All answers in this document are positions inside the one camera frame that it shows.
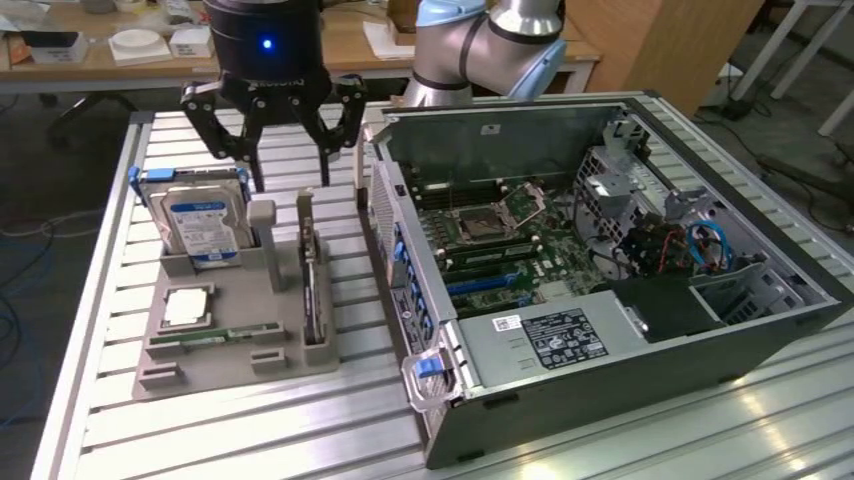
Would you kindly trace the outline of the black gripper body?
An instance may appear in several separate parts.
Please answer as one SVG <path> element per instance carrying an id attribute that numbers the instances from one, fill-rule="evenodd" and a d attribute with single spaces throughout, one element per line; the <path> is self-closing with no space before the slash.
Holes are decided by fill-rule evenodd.
<path id="1" fill-rule="evenodd" d="M 220 68 L 220 95 L 238 108 L 254 93 L 319 107 L 331 93 L 319 1 L 206 1 Z"/>

